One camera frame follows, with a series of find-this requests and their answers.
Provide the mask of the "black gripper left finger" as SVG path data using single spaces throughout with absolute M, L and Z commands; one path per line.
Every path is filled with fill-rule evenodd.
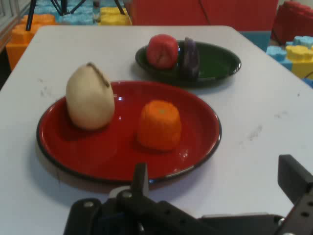
M 145 163 L 135 166 L 132 184 L 105 203 L 79 200 L 71 207 L 66 235 L 218 235 L 219 231 L 166 201 L 148 198 Z

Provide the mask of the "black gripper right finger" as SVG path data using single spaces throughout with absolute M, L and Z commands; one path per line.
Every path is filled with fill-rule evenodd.
M 292 155 L 280 155 L 278 185 L 293 203 L 280 223 L 277 235 L 311 235 L 313 233 L 313 175 Z

